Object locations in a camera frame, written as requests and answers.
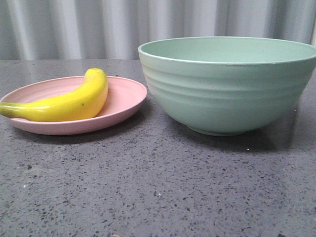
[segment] countertop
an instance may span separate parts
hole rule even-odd
[[[0,97],[47,79],[146,85],[139,60],[0,61]],[[196,133],[150,91],[112,127],[19,130],[0,117],[1,237],[315,237],[316,74],[278,121],[234,137]]]

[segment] bowl rim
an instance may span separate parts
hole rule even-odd
[[[315,51],[315,53],[310,56],[310,57],[302,57],[296,60],[275,60],[275,61],[270,61],[270,62],[216,62],[216,61],[198,61],[198,60],[187,60],[187,59],[177,59],[177,58],[169,58],[169,57],[163,57],[163,56],[157,56],[154,54],[147,53],[143,51],[142,47],[156,43],[156,42],[161,42],[161,41],[171,41],[171,40],[185,40],[185,39],[249,39],[249,40],[265,40],[265,41],[281,41],[285,43],[290,43],[290,44],[297,44],[301,45],[304,47],[309,47]],[[155,41],[150,41],[144,44],[141,44],[138,48],[138,53],[139,55],[143,54],[148,57],[156,58],[156,59],[162,59],[162,60],[168,60],[172,62],[183,62],[183,63],[194,63],[194,64],[209,64],[209,65],[274,65],[274,64],[285,64],[285,63],[297,63],[297,62],[303,62],[303,61],[309,61],[316,59],[316,46],[313,46],[311,44],[307,43],[302,43],[302,42],[297,42],[297,41],[291,41],[291,40],[285,40],[285,39],[274,39],[274,38],[259,38],[259,37],[235,37],[235,36],[202,36],[202,37],[179,37],[179,38],[169,38],[169,39],[160,39],[160,40],[155,40]]]

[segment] green bowl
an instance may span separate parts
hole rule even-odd
[[[279,39],[193,37],[138,48],[162,109],[194,131],[231,136],[288,112],[316,66],[316,48]]]

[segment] banana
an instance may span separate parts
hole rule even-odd
[[[88,69],[84,82],[75,90],[30,103],[0,103],[0,114],[29,121],[56,122],[96,116],[108,96],[109,82],[99,68]]]

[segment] plate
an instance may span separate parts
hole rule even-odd
[[[65,122],[35,122],[22,118],[6,118],[13,126],[27,132],[45,135],[72,135],[92,132],[118,124],[136,113],[146,96],[146,87],[134,80],[108,76],[109,93],[97,116]],[[19,88],[0,102],[28,103],[68,93],[84,81],[84,76],[50,79]]]

